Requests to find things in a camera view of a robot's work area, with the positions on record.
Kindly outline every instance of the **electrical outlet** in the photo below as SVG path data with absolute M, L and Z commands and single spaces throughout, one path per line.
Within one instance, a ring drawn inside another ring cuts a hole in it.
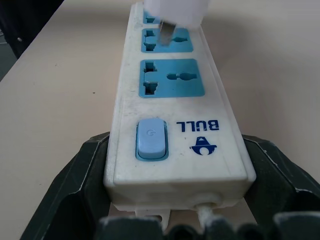
M 160 20 L 154 16 L 149 15 L 148 12 L 143 12 L 143 23 L 144 24 L 160 24 Z
M 141 51 L 144 53 L 188 53 L 194 50 L 189 32 L 185 28 L 176 28 L 169 46 L 158 43 L 159 28 L 142 30 Z
M 205 89 L 195 59 L 141 61 L 140 97 L 180 98 L 203 95 Z

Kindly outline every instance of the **table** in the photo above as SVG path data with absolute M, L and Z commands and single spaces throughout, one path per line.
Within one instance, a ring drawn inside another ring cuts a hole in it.
M 111 129 L 133 2 L 65 0 L 0 82 L 1 239 L 18 239 L 82 143 Z M 215 0 L 202 27 L 241 132 L 320 181 L 316 4 Z M 244 201 L 217 212 L 254 221 Z M 199 227 L 191 211 L 171 219 Z

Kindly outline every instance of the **white power strip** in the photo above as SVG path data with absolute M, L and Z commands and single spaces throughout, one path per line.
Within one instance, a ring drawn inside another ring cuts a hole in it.
M 186 37 L 193 51 L 177 41 L 182 52 L 143 52 L 145 29 L 158 28 L 145 15 L 131 7 L 103 181 L 118 210 L 160 215 L 165 228 L 171 209 L 233 206 L 256 173 L 202 29 Z

